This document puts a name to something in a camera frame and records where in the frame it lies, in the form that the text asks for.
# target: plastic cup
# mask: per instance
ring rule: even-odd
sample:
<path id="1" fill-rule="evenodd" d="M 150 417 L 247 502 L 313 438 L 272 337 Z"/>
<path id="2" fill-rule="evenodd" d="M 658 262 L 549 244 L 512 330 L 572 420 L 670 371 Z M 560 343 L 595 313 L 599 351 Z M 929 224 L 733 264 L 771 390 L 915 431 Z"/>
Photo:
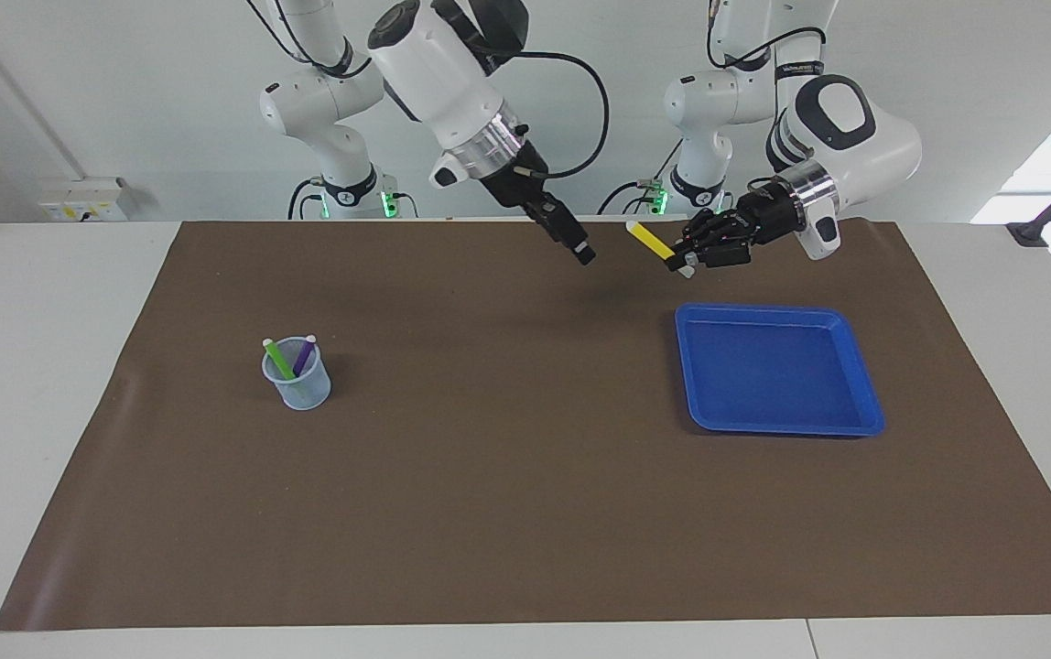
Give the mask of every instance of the plastic cup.
<path id="1" fill-rule="evenodd" d="M 277 342 L 277 350 L 282 351 L 286 362 L 295 365 L 304 345 L 305 336 L 291 336 Z M 277 393 L 282 393 L 282 400 L 290 409 L 307 412 L 330 397 L 330 375 L 326 372 L 326 364 L 322 363 L 322 349 L 317 346 L 313 347 L 305 370 L 296 379 L 284 378 L 277 365 L 267 354 L 261 359 L 261 371 L 266 374 L 266 379 L 277 387 Z"/>

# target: brown mat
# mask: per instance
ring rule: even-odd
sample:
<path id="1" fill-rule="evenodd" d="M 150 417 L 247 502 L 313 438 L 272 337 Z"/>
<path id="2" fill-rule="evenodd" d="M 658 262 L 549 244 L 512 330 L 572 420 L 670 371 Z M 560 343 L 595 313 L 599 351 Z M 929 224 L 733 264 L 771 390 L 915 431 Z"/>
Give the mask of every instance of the brown mat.
<path id="1" fill-rule="evenodd" d="M 1048 486 L 895 226 L 844 230 L 684 281 L 617 225 L 581 268 L 530 224 L 187 224 L 0 630 L 1051 613 Z M 698 430 L 685 302 L 840 309 L 888 430 Z M 309 332 L 294 413 L 261 338 Z"/>

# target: white wall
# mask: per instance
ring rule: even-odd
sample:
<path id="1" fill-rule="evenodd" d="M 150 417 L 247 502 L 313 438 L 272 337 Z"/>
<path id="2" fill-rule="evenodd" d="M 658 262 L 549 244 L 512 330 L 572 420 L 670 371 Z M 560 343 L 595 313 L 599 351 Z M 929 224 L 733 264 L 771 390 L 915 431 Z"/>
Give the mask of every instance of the white wall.
<path id="1" fill-rule="evenodd" d="M 394 0 L 337 0 L 355 45 Z M 552 183 L 576 212 L 651 176 L 676 142 L 664 87 L 705 63 L 699 0 L 527 0 L 530 46 L 583 56 L 613 92 L 614 124 L 600 163 Z M 1003 0 L 843 0 L 829 69 L 859 80 L 925 139 L 913 181 L 863 206 L 877 220 L 969 218 L 1051 129 L 1051 4 Z M 296 181 L 316 168 L 301 143 L 271 132 L 256 97 L 294 64 L 241 0 L 0 0 L 0 60 L 91 176 L 123 176 L 141 220 L 280 217 Z M 589 153 L 598 130 L 595 88 L 566 64 L 518 61 L 495 76 L 555 167 Z M 430 217 L 507 214 L 479 184 L 432 191 L 429 131 L 390 101 L 347 122 L 373 159 L 399 177 Z M 730 182 L 765 174 L 767 126 L 734 130 Z M 27 220 L 49 164 L 16 122 L 0 117 L 0 220 Z"/>

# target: blue tray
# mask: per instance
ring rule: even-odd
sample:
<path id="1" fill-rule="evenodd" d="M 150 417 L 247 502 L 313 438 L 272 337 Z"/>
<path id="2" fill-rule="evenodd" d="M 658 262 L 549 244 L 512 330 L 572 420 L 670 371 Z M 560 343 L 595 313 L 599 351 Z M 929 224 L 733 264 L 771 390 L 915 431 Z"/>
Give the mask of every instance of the blue tray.
<path id="1" fill-rule="evenodd" d="M 823 308 L 684 305 L 693 419 L 722 433 L 870 437 L 883 410 L 847 318 Z"/>

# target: robotic hand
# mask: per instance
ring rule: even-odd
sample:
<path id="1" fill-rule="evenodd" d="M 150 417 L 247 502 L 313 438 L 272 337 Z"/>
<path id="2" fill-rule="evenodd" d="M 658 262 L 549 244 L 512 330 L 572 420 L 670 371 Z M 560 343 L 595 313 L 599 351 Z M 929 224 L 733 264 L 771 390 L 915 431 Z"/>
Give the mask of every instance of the robotic hand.
<path id="1" fill-rule="evenodd" d="M 749 263 L 749 246 L 795 232 L 810 259 L 839 249 L 836 218 L 909 179 L 920 166 L 920 135 L 868 100 L 859 84 L 822 75 L 803 84 L 767 146 L 778 169 L 735 209 L 704 209 L 665 259 L 668 270 Z"/>
<path id="2" fill-rule="evenodd" d="M 337 124 L 383 100 L 383 76 L 366 63 L 347 73 L 357 58 L 337 23 L 333 0 L 282 0 L 280 6 L 282 22 L 309 66 L 261 92 L 262 117 L 313 150 L 330 217 L 394 217 L 395 179 L 371 163 L 363 135 Z"/>
<path id="3" fill-rule="evenodd" d="M 526 46 L 529 13 L 520 0 L 471 0 L 478 26 L 455 0 L 404 0 L 379 18 L 367 42 L 387 91 L 435 133 L 444 149 L 430 183 L 475 179 L 501 206 L 521 206 L 586 266 L 595 250 L 565 204 L 543 190 L 550 171 L 487 77 Z"/>

